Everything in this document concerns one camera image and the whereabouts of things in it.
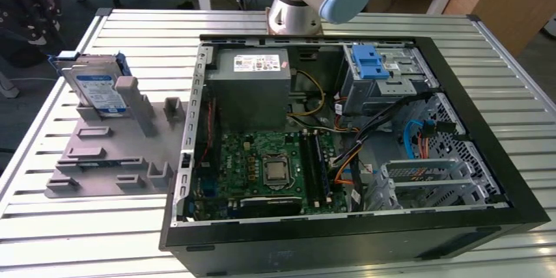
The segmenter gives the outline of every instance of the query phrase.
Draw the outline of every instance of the ram slot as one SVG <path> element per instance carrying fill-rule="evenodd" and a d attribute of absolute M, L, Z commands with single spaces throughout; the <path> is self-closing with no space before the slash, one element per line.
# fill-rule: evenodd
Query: ram slot
<path fill-rule="evenodd" d="M 312 134 L 301 135 L 300 152 L 308 203 L 317 208 L 324 203 L 325 197 L 322 179 L 320 177 L 317 147 Z"/>
<path fill-rule="evenodd" d="M 320 146 L 318 136 L 314 135 L 314 146 L 316 146 L 316 155 L 317 155 L 317 169 L 320 173 L 320 186 L 322 187 L 322 198 L 325 199 L 326 203 L 332 202 L 329 198 L 330 195 L 330 186 L 328 185 L 328 177 L 326 177 L 326 165 L 324 162 L 324 151 Z"/>

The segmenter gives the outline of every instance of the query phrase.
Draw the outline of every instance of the yellow wire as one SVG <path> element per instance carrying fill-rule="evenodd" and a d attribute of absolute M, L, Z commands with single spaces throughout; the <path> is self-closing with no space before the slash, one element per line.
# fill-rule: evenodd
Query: yellow wire
<path fill-rule="evenodd" d="M 316 109 L 313 109 L 309 112 L 300 112 L 300 113 L 288 113 L 289 117 L 306 117 L 308 115 L 312 115 L 314 113 L 317 113 L 320 111 L 320 109 L 322 109 L 324 106 L 324 90 L 322 87 L 320 87 L 318 83 L 316 82 L 314 78 L 304 71 L 297 70 L 297 72 L 300 72 L 314 84 L 314 86 L 318 88 L 320 91 L 320 104 L 316 107 Z"/>

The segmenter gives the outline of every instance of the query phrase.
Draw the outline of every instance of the power supply label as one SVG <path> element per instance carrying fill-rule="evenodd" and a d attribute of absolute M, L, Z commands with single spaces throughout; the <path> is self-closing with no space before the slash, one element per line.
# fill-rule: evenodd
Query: power supply label
<path fill-rule="evenodd" d="M 116 83 L 109 75 L 77 75 L 76 80 L 81 92 L 100 112 L 125 112 L 125 102 L 113 89 Z"/>
<path fill-rule="evenodd" d="M 236 55 L 233 57 L 234 72 L 280 71 L 278 55 Z"/>

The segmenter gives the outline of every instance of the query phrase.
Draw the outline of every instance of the motherboard chip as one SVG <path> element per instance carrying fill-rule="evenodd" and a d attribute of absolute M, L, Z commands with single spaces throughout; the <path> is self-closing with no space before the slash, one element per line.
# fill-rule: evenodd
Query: motherboard chip
<path fill-rule="evenodd" d="M 285 171 L 288 164 L 284 162 L 268 162 L 266 166 L 266 178 L 268 180 L 285 179 Z"/>
<path fill-rule="evenodd" d="M 285 154 L 262 155 L 262 183 L 273 190 L 289 184 L 289 161 Z"/>

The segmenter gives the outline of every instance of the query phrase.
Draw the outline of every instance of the person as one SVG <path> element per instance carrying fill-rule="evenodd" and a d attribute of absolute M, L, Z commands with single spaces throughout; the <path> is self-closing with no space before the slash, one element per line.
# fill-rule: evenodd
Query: person
<path fill-rule="evenodd" d="M 60 0 L 0 0 L 0 55 L 14 67 L 28 67 L 46 56 L 36 47 L 64 47 L 58 33 Z"/>

